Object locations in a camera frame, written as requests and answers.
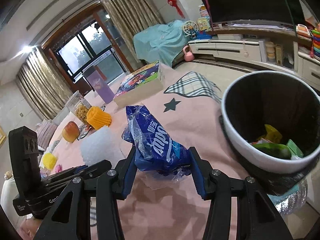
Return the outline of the colourful puzzle box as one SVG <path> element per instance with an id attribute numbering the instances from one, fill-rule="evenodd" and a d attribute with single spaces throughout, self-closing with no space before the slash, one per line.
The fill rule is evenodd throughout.
<path id="1" fill-rule="evenodd" d="M 119 108 L 134 105 L 160 92 L 164 87 L 164 64 L 147 64 L 131 73 L 120 84 L 113 101 Z"/>

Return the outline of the yellow snack wrapper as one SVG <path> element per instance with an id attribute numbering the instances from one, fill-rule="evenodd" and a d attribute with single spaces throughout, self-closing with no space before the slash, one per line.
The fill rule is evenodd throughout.
<path id="1" fill-rule="evenodd" d="M 264 139 L 272 143 L 279 144 L 283 137 L 281 133 L 277 129 L 275 129 L 273 126 L 268 124 L 265 124 L 265 129 L 266 129 L 266 135 L 264 136 Z"/>

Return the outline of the pink kettlebell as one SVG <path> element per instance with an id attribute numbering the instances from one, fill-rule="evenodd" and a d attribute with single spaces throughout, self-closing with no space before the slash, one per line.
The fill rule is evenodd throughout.
<path id="1" fill-rule="evenodd" d="M 191 62 L 195 59 L 195 56 L 192 53 L 189 45 L 187 45 L 183 48 L 183 53 L 184 53 L 184 60 L 186 62 Z"/>

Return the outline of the red yellow mango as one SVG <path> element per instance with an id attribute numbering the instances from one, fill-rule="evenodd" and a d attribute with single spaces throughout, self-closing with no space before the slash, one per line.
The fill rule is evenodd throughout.
<path id="1" fill-rule="evenodd" d="M 80 130 L 77 124 L 73 121 L 70 121 L 62 130 L 62 137 L 67 142 L 73 143 L 80 135 Z"/>

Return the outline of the green drink carton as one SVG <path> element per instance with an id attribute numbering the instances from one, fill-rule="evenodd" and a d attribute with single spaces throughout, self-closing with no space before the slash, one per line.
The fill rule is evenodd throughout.
<path id="1" fill-rule="evenodd" d="M 287 147 L 289 149 L 289 152 L 291 153 L 291 160 L 297 160 L 304 157 L 303 152 L 291 139 L 288 141 Z"/>

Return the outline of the teal cloth covered furniture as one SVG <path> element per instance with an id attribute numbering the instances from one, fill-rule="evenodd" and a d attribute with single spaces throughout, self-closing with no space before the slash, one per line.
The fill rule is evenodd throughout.
<path id="1" fill-rule="evenodd" d="M 161 61 L 172 66 L 174 59 L 187 45 L 189 38 L 184 35 L 181 20 L 168 24 L 157 24 L 137 33 L 133 44 L 137 59 L 148 63 Z"/>

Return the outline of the blue plastic bag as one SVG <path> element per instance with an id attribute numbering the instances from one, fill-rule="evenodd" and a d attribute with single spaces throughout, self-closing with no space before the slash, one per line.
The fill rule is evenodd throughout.
<path id="1" fill-rule="evenodd" d="M 190 152 L 172 139 L 146 106 L 126 106 L 125 112 L 127 126 L 122 139 L 135 147 L 135 165 L 140 171 L 173 181 L 191 175 Z"/>

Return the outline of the clear popcorn jar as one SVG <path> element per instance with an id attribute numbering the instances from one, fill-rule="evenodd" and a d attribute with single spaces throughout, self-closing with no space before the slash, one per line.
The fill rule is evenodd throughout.
<path id="1" fill-rule="evenodd" d="M 83 124 L 88 124 L 87 113 L 92 106 L 78 90 L 68 99 L 65 107 L 67 107 Z"/>

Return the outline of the pink toy clip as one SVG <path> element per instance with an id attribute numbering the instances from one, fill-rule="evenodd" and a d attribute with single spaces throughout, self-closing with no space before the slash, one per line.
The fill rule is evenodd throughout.
<path id="1" fill-rule="evenodd" d="M 62 171 L 62 165 L 61 164 L 56 165 L 55 173 L 60 173 L 61 171 Z"/>

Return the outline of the beige window curtain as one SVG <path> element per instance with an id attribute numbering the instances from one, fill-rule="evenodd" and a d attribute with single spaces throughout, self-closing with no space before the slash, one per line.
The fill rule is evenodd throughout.
<path id="1" fill-rule="evenodd" d="M 163 18 L 150 0 L 100 0 L 119 31 L 130 53 L 138 62 L 133 37 L 157 24 L 163 24 Z"/>

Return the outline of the toy ferris wheel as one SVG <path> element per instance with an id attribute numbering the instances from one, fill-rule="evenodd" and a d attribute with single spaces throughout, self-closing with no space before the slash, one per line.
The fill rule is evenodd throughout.
<path id="1" fill-rule="evenodd" d="M 194 21 L 185 21 L 182 25 L 182 31 L 186 37 L 194 38 L 199 31 L 199 27 Z"/>

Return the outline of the purple box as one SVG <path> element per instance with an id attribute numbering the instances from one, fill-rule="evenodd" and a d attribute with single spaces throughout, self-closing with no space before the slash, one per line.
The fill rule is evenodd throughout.
<path id="1" fill-rule="evenodd" d="M 108 86 L 107 78 L 98 66 L 88 67 L 84 71 L 84 77 L 106 104 L 113 100 L 114 92 Z"/>

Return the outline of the white trash bin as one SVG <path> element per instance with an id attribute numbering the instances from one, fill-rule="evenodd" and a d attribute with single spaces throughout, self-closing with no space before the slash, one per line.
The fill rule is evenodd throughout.
<path id="1" fill-rule="evenodd" d="M 300 182 L 319 161 L 319 96 L 301 79 L 276 71 L 246 74 L 225 90 L 221 125 L 245 170 L 268 194 L 282 195 Z M 299 159 L 276 158 L 254 142 L 271 125 L 302 151 Z"/>

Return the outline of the white tv cabinet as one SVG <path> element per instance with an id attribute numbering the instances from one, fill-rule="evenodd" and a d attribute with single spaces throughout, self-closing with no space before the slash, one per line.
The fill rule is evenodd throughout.
<path id="1" fill-rule="evenodd" d="M 319 58 L 310 56 L 311 45 L 312 39 L 290 30 L 244 28 L 216 29 L 209 39 L 189 42 L 194 54 L 292 74 L 319 90 Z"/>

